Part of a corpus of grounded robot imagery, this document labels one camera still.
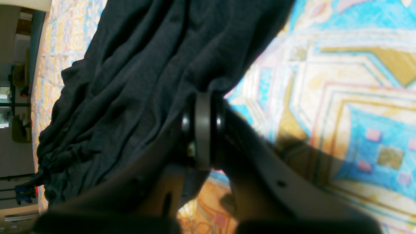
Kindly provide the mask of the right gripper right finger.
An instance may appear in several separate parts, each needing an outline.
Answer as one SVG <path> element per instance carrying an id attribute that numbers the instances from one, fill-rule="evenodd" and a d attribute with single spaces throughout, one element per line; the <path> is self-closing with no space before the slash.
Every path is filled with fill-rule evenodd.
<path id="1" fill-rule="evenodd" d="M 290 169 L 226 104 L 211 104 L 211 165 L 230 179 L 237 234 L 380 234 L 377 222 Z"/>

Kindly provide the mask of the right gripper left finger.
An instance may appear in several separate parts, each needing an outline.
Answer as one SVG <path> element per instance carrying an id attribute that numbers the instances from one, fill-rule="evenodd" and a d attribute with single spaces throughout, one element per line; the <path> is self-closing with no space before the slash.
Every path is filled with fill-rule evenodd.
<path id="1" fill-rule="evenodd" d="M 211 95 L 197 94 L 137 161 L 40 216 L 36 233 L 180 234 L 186 175 L 211 170 L 211 118 Z"/>

